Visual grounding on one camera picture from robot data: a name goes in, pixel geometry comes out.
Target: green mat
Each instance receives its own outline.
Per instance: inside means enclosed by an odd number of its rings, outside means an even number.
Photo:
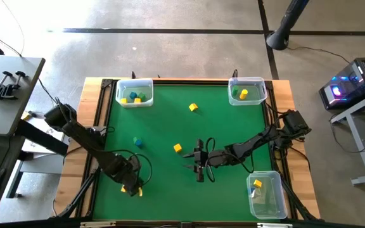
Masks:
[[[196,103],[191,112],[188,106]],[[205,174],[198,183],[196,174],[183,167],[193,165],[191,153],[196,140],[216,140],[216,149],[246,141],[264,130],[262,106],[232,106],[226,86],[156,85],[154,105],[123,108],[113,102],[106,149],[129,149],[146,155],[153,164],[153,178],[143,187],[143,197],[130,197],[120,192],[121,185],[100,175],[95,220],[189,220],[189,221],[255,221],[247,195],[248,173],[241,165],[214,168],[215,183]],[[143,141],[138,148],[133,137]],[[176,153],[175,144],[182,146]],[[271,170],[267,146],[254,152],[256,170]],[[143,164],[141,178],[145,181],[149,166]],[[250,159],[245,165],[251,168]]]

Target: concrete floor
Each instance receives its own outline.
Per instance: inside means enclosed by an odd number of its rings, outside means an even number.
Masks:
[[[276,29],[290,0],[264,0],[270,29]],[[361,14],[364,2],[364,16]],[[257,0],[6,0],[25,34],[24,56],[46,59],[41,75],[45,86],[63,102],[77,107],[85,77],[240,77],[271,79],[263,35],[191,34],[64,34],[60,28],[262,29]],[[311,1],[294,30],[365,31],[365,1]],[[0,2],[0,38],[16,49],[22,37]],[[365,36],[291,36],[290,47],[308,46],[341,54],[349,61],[365,57]],[[306,151],[319,210],[330,222],[365,225],[365,185],[353,187],[350,178],[365,175],[359,155],[343,152],[334,142],[318,89],[345,62],[310,50],[274,51],[280,79],[291,82],[295,104],[312,132]],[[27,110],[51,107],[40,86]],[[355,149],[347,131],[339,138]],[[47,218],[59,177],[27,174],[19,190],[23,199],[3,199],[0,222]]]

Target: clear plastic bin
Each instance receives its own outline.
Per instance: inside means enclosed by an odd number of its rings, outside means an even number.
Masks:
[[[137,95],[142,92],[146,95],[144,101],[135,103],[129,97],[131,92]],[[122,98],[127,99],[127,103],[121,103]],[[115,91],[115,100],[125,108],[145,107],[153,105],[153,79],[122,79],[117,82],[117,90]]]
[[[256,188],[255,180],[262,183]],[[276,171],[254,172],[247,177],[250,212],[258,219],[285,219],[287,216],[281,177]]]
[[[238,86],[239,88],[234,96],[232,95],[233,86]],[[244,89],[247,89],[248,94],[242,100],[239,98],[239,95]],[[230,78],[227,85],[227,93],[231,105],[259,105],[267,98],[266,85],[261,77]]]

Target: black floor stripe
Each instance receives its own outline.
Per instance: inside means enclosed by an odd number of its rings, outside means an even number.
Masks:
[[[264,34],[263,30],[239,29],[167,29],[167,28],[63,28],[48,32],[99,34]]]
[[[64,33],[107,33],[107,34],[270,34],[272,30],[252,29],[185,29],[185,28],[60,28],[47,32]],[[291,35],[356,35],[364,36],[365,31],[291,31]]]
[[[267,38],[269,32],[269,25],[267,23],[267,16],[266,16],[266,9],[263,5],[263,0],[257,0],[259,4],[259,10],[260,10],[260,16],[261,16],[261,24],[263,25],[263,31],[264,31],[264,39]],[[276,60],[274,59],[274,52],[272,51],[272,48],[267,45],[266,42],[266,49],[267,49],[267,57],[269,59],[269,65],[270,65],[270,71],[271,71],[271,77],[274,80],[278,80],[278,71],[277,71],[277,65]]]
[[[358,36],[358,35],[365,35],[365,31],[291,31],[290,35],[357,35]]]

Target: wooden table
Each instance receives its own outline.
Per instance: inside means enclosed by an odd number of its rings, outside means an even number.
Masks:
[[[77,120],[80,122],[80,124],[84,126],[92,126],[94,123],[102,79],[103,78],[86,78],[86,81],[84,83],[84,89],[81,94],[79,108],[77,111]],[[295,105],[291,93],[290,82],[288,80],[273,80],[272,83],[274,86],[274,94],[278,111],[286,111],[288,109],[294,110]],[[109,98],[110,95],[108,91],[104,93],[103,103],[106,104],[109,101]],[[101,116],[99,117],[99,126],[103,126],[104,124],[103,122],[106,109],[107,106],[103,105]],[[76,142],[71,142],[68,150],[76,148],[77,146],[79,145]],[[305,154],[305,148],[302,142],[293,141],[293,147]],[[68,155],[66,157],[54,203],[54,207],[56,208],[56,211],[58,213],[62,212],[77,194],[82,182],[82,174],[84,171],[84,165],[86,163],[86,157],[87,153],[84,149],[80,149],[76,153],[72,153],[71,155]],[[312,184],[311,173],[309,172],[307,161],[303,156],[294,152],[292,149],[288,150],[287,161],[290,171],[291,184],[294,192],[297,194],[301,202],[311,212],[311,214],[319,218],[319,209],[317,207],[314,186]],[[93,164],[91,166],[91,168],[96,168],[96,164]],[[91,187],[86,193],[85,202],[82,209],[82,215],[85,215],[87,212],[90,195]]]

